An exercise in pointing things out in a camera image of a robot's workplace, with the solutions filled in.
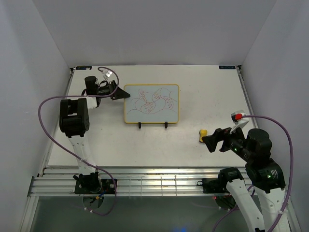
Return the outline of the yellow-framed whiteboard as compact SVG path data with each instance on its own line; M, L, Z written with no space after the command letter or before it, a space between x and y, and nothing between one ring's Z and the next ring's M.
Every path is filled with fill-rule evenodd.
M178 84L127 84L124 121L127 124L176 124L180 119Z

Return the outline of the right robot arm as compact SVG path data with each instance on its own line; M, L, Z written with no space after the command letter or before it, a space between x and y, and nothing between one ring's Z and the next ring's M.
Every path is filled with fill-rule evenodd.
M258 196L257 207L244 178L236 167L222 169L218 174L217 189L229 192L241 211L251 232L288 232L288 218L282 209L285 181L281 167L270 157L272 142L262 129L251 129L245 136L242 129L218 128L212 135L199 132L199 141L210 152L222 142L220 152L232 151L244 161L245 170Z

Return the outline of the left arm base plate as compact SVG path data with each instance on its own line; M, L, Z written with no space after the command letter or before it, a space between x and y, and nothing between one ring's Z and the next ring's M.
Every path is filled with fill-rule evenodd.
M100 179L97 182L82 182L76 181L74 193L75 194L97 194L101 193L106 194L114 194L115 187L117 185L117 179L114 180L115 183L111 179Z

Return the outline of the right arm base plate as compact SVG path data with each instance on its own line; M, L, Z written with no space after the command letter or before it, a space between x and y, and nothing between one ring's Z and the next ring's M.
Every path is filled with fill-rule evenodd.
M228 193L228 191L221 186L218 178L202 178L197 181L197 186L202 187L203 193L205 194Z

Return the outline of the yellow bone-shaped eraser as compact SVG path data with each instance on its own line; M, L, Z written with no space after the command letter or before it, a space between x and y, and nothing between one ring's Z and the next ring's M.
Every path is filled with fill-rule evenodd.
M203 137L206 137L208 134L207 130L201 129L199 130L199 142L202 143L203 142Z

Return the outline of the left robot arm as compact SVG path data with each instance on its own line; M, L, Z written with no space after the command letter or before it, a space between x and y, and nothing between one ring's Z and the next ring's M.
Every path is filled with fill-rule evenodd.
M97 193L102 189L102 180L97 169L87 165L95 164L86 134L90 128L89 110L99 107L101 97L110 96L112 100L118 100L129 98L130 94L119 88L115 81L103 80L104 86L100 85L95 76L88 76L84 81L85 90L82 93L87 94L87 97L60 102L59 127L78 156L79 174L74 176L74 179L82 189Z

